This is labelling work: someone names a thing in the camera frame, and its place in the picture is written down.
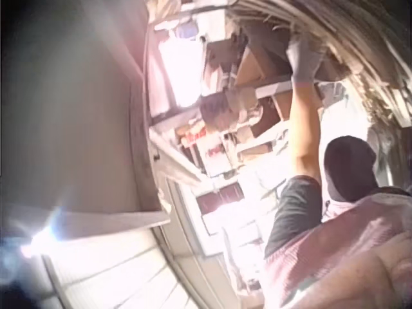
man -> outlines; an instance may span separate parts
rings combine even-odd
[[[378,188],[373,152],[346,136],[325,153],[335,201],[322,223],[320,104],[314,88],[322,48],[301,34],[287,54],[293,69],[294,176],[282,192],[265,250],[266,308],[403,308],[412,295],[412,197]]]

